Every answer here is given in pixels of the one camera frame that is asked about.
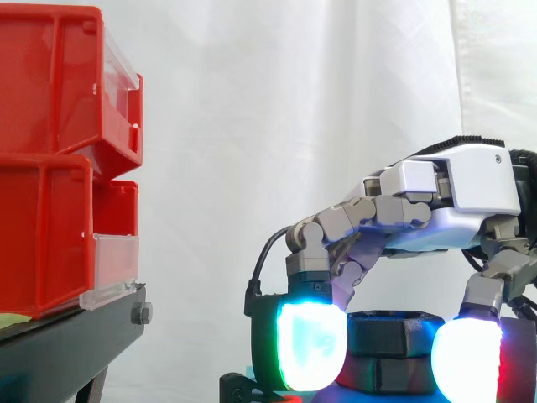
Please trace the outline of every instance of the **stacked storage bins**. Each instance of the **stacked storage bins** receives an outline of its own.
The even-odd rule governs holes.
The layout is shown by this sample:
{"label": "stacked storage bins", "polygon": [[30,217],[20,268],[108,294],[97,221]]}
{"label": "stacked storage bins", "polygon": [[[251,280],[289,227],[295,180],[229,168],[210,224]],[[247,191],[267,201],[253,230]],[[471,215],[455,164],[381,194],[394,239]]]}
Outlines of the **stacked storage bins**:
{"label": "stacked storage bins", "polygon": [[141,76],[97,8],[0,4],[0,313],[135,291]]}

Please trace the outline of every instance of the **blue light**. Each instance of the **blue light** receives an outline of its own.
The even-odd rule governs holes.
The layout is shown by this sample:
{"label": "blue light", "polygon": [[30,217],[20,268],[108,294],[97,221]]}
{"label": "blue light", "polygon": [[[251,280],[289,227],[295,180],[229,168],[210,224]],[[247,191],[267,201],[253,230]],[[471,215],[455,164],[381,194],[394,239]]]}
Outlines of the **blue light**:
{"label": "blue light", "polygon": [[432,348],[436,384],[451,403],[495,403],[502,330],[493,321],[462,318],[442,326]]}

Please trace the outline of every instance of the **robotic hand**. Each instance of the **robotic hand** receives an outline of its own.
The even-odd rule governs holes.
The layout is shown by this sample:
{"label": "robotic hand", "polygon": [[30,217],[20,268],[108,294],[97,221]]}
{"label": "robotic hand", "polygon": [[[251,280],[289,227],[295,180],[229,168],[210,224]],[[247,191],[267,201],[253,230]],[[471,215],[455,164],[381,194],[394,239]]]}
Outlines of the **robotic hand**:
{"label": "robotic hand", "polygon": [[[347,347],[343,311],[381,256],[461,249],[478,273],[467,283],[459,317],[471,321],[467,329],[474,333],[468,337],[499,349],[503,303],[518,317],[537,320],[532,302],[522,296],[537,277],[535,175],[534,154],[509,153],[503,141],[459,136],[364,178],[343,203],[276,233],[259,257],[245,298],[257,382],[271,390],[318,390],[337,377]],[[291,251],[288,294],[262,296],[261,267],[284,234]],[[460,332],[463,321],[452,322]],[[456,339],[450,336],[452,322],[439,331],[443,339]],[[436,368],[449,366],[446,355],[440,353],[444,361]],[[493,355],[491,377],[497,383],[499,353]],[[437,375],[442,371],[435,377],[445,392]],[[478,393],[483,397],[483,390]]]}

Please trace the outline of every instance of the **black base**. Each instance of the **black base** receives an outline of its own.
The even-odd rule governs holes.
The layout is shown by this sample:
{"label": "black base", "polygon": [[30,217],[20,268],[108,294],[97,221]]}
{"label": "black base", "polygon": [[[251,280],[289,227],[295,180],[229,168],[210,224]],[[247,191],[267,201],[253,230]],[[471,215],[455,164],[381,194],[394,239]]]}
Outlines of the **black base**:
{"label": "black base", "polygon": [[102,371],[143,334],[131,310],[145,294],[141,285],[95,311],[75,309],[1,330],[0,403],[59,403],[80,390],[77,403],[97,402]]}

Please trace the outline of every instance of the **green object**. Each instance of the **green object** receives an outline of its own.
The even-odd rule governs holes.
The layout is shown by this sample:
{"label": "green object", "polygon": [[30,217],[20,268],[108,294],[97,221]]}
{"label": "green object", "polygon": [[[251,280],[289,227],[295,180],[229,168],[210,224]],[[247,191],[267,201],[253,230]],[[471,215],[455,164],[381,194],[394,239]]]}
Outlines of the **green object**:
{"label": "green object", "polygon": [[278,361],[278,323],[282,295],[260,296],[252,309],[252,365],[255,379],[266,390],[289,390]]}
{"label": "green object", "polygon": [[29,322],[32,318],[17,313],[0,313],[0,329],[16,325],[18,323]]}

